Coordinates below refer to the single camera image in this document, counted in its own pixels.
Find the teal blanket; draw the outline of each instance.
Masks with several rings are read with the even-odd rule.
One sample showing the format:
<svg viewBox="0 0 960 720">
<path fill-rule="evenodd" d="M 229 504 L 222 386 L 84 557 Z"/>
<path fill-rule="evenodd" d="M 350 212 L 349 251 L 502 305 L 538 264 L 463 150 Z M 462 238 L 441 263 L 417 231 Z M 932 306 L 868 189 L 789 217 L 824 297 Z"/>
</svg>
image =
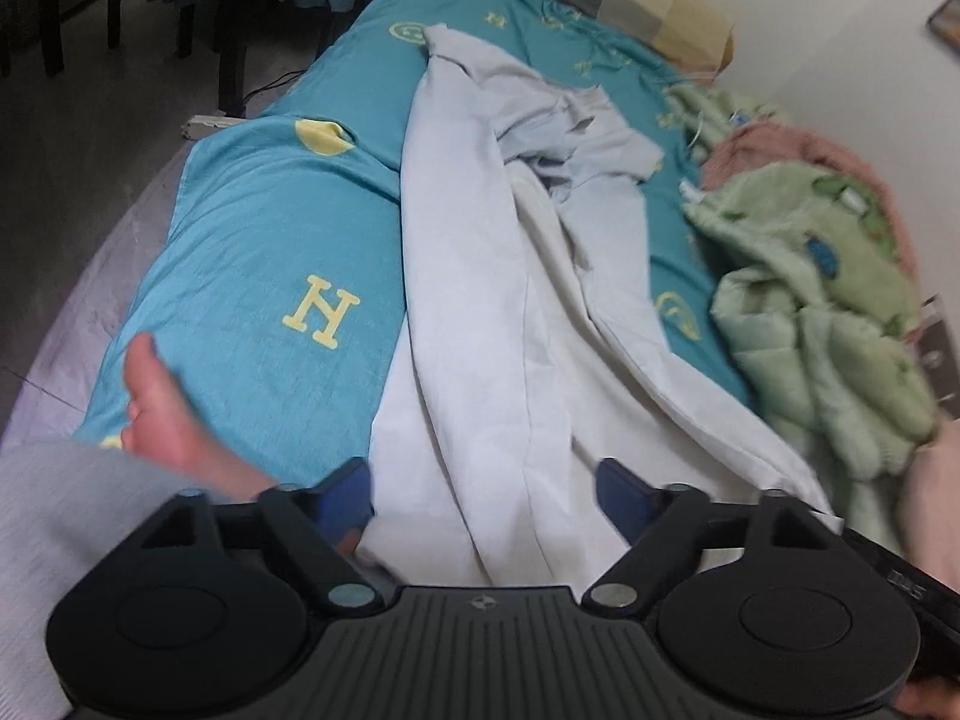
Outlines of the teal blanket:
<svg viewBox="0 0 960 720">
<path fill-rule="evenodd" d="M 377 0 L 260 118 L 194 148 L 167 245 L 107 350 L 79 436 L 115 440 L 123 352 L 148 330 L 205 422 L 275 478 L 313 484 L 366 455 L 404 312 L 400 153 L 426 69 L 421 30 L 441 22 L 558 83 L 602 85 L 661 146 L 643 191 L 668 342 L 749 399 L 707 312 L 716 277 L 683 218 L 678 186 L 698 172 L 665 115 L 674 71 L 554 0 Z"/>
</svg>

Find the white tag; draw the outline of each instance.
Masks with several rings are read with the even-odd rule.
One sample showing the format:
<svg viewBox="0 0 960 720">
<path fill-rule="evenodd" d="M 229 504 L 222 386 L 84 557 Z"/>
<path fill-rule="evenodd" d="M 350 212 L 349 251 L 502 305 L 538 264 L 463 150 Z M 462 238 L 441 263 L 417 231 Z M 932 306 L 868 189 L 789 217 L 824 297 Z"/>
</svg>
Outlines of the white tag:
<svg viewBox="0 0 960 720">
<path fill-rule="evenodd" d="M 704 197 L 707 196 L 705 191 L 697 189 L 686 178 L 680 180 L 680 194 L 683 195 L 684 200 L 692 203 L 703 202 Z"/>
<path fill-rule="evenodd" d="M 870 205 L 867 204 L 867 201 L 863 199 L 862 194 L 853 187 L 847 187 L 840 193 L 840 202 L 844 204 L 848 211 L 853 211 L 858 217 L 862 217 L 867 210 L 870 208 Z"/>
</svg>

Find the table leg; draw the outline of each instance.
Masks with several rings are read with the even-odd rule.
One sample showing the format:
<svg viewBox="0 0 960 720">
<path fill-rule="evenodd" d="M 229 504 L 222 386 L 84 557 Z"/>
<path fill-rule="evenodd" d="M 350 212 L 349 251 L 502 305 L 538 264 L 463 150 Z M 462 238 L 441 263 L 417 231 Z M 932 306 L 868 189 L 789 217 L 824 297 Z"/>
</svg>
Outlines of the table leg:
<svg viewBox="0 0 960 720">
<path fill-rule="evenodd" d="M 181 18 L 176 28 L 176 55 L 186 59 L 193 53 L 193 22 L 197 6 L 184 5 L 181 7 Z"/>
<path fill-rule="evenodd" d="M 64 69 L 64 44 L 59 33 L 59 0 L 37 0 L 40 11 L 40 47 L 47 76 Z"/>
<path fill-rule="evenodd" d="M 0 77 L 10 75 L 10 32 L 6 26 L 0 26 Z"/>
<path fill-rule="evenodd" d="M 120 0 L 107 0 L 107 48 L 120 45 Z"/>
<path fill-rule="evenodd" d="M 246 20 L 253 0 L 221 0 L 223 9 L 220 47 L 220 109 L 227 116 L 244 114 L 244 66 L 247 61 Z"/>
</svg>

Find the round black disc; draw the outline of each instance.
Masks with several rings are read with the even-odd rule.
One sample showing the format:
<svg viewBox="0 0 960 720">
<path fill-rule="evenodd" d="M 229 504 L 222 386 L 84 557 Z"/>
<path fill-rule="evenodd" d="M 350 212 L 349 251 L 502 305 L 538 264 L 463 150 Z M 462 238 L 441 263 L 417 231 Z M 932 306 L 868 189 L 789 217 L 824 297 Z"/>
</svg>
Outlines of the round black disc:
<svg viewBox="0 0 960 720">
<path fill-rule="evenodd" d="M 115 716 L 228 709 L 299 654 L 304 604 L 225 555 L 145 550 L 55 609 L 47 651 L 75 701 Z"/>
<path fill-rule="evenodd" d="M 790 716 L 874 709 L 904 683 L 920 643 L 894 591 L 827 549 L 771 550 L 698 574 L 664 599 L 656 632 L 710 692 Z"/>
</svg>

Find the black mechanical device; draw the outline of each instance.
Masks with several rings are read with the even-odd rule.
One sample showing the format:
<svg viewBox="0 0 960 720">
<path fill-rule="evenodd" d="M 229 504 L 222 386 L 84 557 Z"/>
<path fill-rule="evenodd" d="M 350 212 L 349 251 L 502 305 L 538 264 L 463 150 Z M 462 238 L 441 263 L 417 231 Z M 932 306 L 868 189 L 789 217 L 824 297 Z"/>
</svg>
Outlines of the black mechanical device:
<svg viewBox="0 0 960 720">
<path fill-rule="evenodd" d="M 960 599 L 793 498 L 716 504 L 615 461 L 597 494 L 632 548 L 579 604 L 388 600 L 318 535 L 322 491 L 181 495 L 64 597 L 48 653 L 73 720 L 881 717 L 912 671 L 960 673 Z"/>
</svg>

